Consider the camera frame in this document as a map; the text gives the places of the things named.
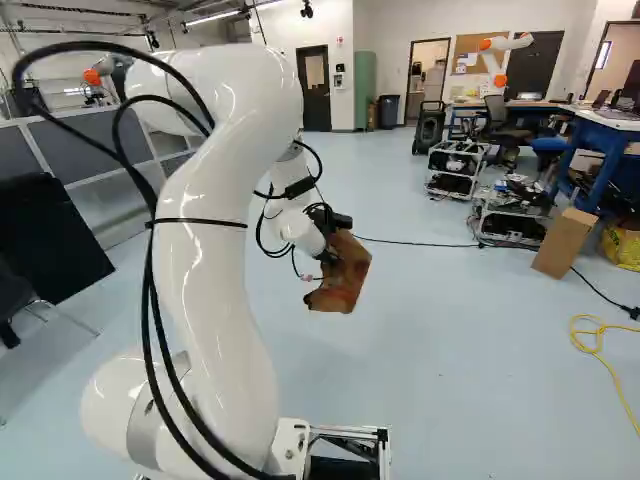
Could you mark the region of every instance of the green cabinet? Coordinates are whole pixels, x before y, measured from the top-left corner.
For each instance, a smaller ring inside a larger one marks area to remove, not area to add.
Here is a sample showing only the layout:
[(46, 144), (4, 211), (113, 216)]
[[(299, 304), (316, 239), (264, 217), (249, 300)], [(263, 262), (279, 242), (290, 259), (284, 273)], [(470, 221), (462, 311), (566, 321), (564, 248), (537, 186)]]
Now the green cabinet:
[(356, 129), (367, 128), (367, 109), (376, 99), (376, 54), (358, 51), (354, 56), (354, 102)]

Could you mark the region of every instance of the orange robot cap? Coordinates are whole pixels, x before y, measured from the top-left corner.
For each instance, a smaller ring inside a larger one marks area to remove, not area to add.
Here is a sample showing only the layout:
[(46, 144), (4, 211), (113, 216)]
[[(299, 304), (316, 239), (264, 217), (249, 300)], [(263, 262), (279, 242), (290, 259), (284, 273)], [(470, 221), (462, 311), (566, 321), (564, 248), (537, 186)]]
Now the orange robot cap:
[(490, 38), (485, 38), (484, 40), (480, 41), (480, 50), (488, 50), (490, 48), (491, 48)]
[(503, 73), (499, 73), (498, 75), (496, 75), (493, 83), (496, 87), (502, 88), (507, 84), (507, 76)]
[(95, 68), (87, 68), (84, 71), (83, 77), (86, 82), (92, 87), (99, 87), (100, 85), (102, 85), (102, 82), (100, 81), (100, 74), (96, 71)]

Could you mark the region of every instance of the lab floor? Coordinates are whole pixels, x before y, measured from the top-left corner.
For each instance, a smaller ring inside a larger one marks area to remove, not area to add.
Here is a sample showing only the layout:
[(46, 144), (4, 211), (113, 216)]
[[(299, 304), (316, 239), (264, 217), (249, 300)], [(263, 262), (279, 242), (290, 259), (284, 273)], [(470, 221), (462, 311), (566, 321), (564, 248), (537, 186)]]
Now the lab floor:
[[(469, 205), (423, 195), (426, 157), (411, 156), (412, 137), (410, 128), (305, 134), (324, 160), (322, 193), (353, 216), (357, 234), (469, 243)], [(252, 221), (260, 205), (252, 204)], [(302, 296), (312, 286), (294, 277), (288, 258), (264, 257), (251, 237), (246, 283), (278, 372), (282, 415), (389, 425), (396, 480), (638, 478), (640, 439), (606, 369), (571, 345), (568, 324), (592, 313), (639, 325), (574, 274), (552, 280), (530, 268), (528, 251), (367, 243), (373, 263), (355, 312), (309, 313)], [(117, 272), (62, 305), (103, 333), (91, 342), (56, 337), (72, 358), (0, 430), (1, 478), (133, 476), (133, 466), (85, 437), (78, 403), (92, 372), (139, 342), (145, 240), (112, 249)], [(640, 275), (597, 256), (576, 265), (618, 301), (638, 304)], [(604, 356), (640, 415), (639, 346), (640, 334), (610, 332)]]

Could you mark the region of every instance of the yellow bag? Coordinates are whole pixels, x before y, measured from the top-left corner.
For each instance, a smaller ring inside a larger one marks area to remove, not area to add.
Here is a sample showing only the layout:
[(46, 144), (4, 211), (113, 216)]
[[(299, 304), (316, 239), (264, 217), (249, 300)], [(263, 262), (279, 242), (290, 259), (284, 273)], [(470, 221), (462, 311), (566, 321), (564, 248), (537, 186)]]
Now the yellow bag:
[(610, 225), (602, 232), (601, 245), (618, 267), (640, 272), (640, 231)]

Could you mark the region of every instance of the white robotic arm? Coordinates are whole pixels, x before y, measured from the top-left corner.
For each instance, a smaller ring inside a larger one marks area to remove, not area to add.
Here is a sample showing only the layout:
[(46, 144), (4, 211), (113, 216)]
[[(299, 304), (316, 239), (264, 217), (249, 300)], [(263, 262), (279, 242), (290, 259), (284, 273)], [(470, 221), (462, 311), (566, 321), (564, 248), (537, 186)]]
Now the white robotic arm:
[[(302, 119), (301, 88), (293, 67), (279, 53), (246, 44), (158, 56), (198, 90), (216, 127), (167, 180), (156, 219), (246, 224), (253, 189), (267, 171), (275, 195), (309, 176), (304, 155), (293, 143)], [(259, 88), (248, 72), (259, 73)], [(177, 82), (157, 67), (137, 62), (128, 73), (127, 95), (140, 94), (193, 106)], [(135, 107), (159, 130), (196, 133), (166, 105)], [(302, 211), (309, 201), (309, 193), (274, 200), (267, 217), (280, 238), (316, 257), (326, 242)], [(302, 480), (311, 430), (303, 420), (279, 418), (275, 373), (245, 291), (245, 238), (246, 230), (235, 226), (156, 224), (153, 272), (158, 296), (186, 347), (173, 363), (187, 396), (227, 448), (258, 470)], [(171, 416), (189, 443), (224, 474), (246, 478), (207, 445), (181, 410), (166, 372), (160, 366), (156, 370)], [(163, 425), (135, 351), (108, 362), (94, 376), (83, 396), (82, 419), (91, 437), (133, 460), (147, 477), (208, 478)], [(378, 441), (377, 431), (367, 432)], [(385, 430), (380, 445), (387, 444)]]
[(530, 33), (523, 33), (519, 38), (511, 40), (506, 37), (492, 37), (485, 38), (480, 42), (480, 55), (482, 55), (489, 72), (489, 95), (502, 94), (507, 85), (507, 75), (498, 64), (495, 52), (525, 48), (532, 43), (533, 35)]

